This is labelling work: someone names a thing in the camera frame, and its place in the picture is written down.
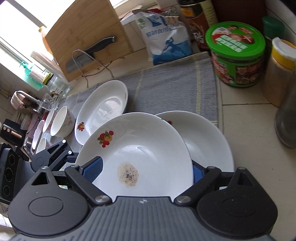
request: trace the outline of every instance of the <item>wooden cutting board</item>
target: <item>wooden cutting board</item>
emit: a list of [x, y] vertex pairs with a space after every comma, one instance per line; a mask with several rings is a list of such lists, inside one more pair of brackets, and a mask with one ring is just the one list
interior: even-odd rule
[[[76, 49], [86, 49], [102, 38], [115, 36], [117, 41], [94, 54], [103, 64], [130, 54], [133, 49], [109, 0], [75, 0], [50, 29], [45, 39], [68, 81], [81, 73], [67, 72], [66, 63]], [[92, 61], [82, 69], [88, 73], [100, 65]]]

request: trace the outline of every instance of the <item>kitchen counter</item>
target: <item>kitchen counter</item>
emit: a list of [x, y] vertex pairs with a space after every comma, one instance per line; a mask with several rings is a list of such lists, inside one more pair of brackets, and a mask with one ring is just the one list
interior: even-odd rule
[[[115, 77], [152, 67], [146, 49], [115, 60]], [[111, 79], [108, 71], [88, 77], [89, 87]], [[71, 93], [86, 89], [79, 79]], [[260, 83], [249, 88], [230, 87], [217, 79], [219, 128], [229, 142], [235, 166], [255, 176], [278, 208], [271, 235], [278, 241], [296, 236], [296, 149], [281, 144], [274, 129], [277, 107], [262, 95]]]

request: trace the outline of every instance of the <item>stain in bowl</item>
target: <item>stain in bowl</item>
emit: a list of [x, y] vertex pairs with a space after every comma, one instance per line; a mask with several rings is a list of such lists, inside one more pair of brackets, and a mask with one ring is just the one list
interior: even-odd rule
[[136, 186], [139, 178], [139, 172], [132, 164], [124, 162], [117, 167], [117, 176], [122, 184], [131, 188]]

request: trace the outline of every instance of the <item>faucet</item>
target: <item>faucet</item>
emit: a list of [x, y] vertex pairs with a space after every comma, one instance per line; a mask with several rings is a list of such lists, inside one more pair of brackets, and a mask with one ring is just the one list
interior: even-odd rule
[[38, 105], [39, 105], [38, 109], [33, 109], [33, 110], [34, 110], [35, 112], [39, 113], [39, 114], [42, 113], [43, 108], [40, 107], [40, 104], [41, 104], [41, 101], [40, 101], [40, 100], [38, 100], [38, 99], [32, 97], [31, 95], [27, 94], [27, 93], [24, 92], [24, 91], [17, 91], [17, 94], [22, 94], [22, 95], [24, 95], [25, 97], [27, 97], [29, 100], [31, 100], [31, 101], [35, 102], [36, 104], [38, 104]]

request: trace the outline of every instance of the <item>kitchen knife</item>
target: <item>kitchen knife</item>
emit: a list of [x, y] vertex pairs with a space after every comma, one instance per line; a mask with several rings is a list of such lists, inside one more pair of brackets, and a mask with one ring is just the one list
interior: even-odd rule
[[[104, 49], [109, 44], [114, 43], [115, 41], [116, 41], [115, 36], [106, 37], [106, 38], [103, 38], [103, 39], [99, 40], [94, 45], [88, 47], [84, 51], [94, 58], [93, 53]], [[88, 57], [84, 53], [81, 53], [80, 55], [74, 56], [74, 59], [75, 59], [76, 63], [78, 64], [78, 66], [80, 68], [82, 68], [83, 66], [85, 66], [89, 62], [93, 61], [90, 57]], [[68, 74], [75, 71], [75, 70], [77, 70], [77, 69], [78, 68], [77, 68], [76, 64], [74, 63], [73, 59], [70, 59], [66, 63], [66, 70], [67, 70]]]

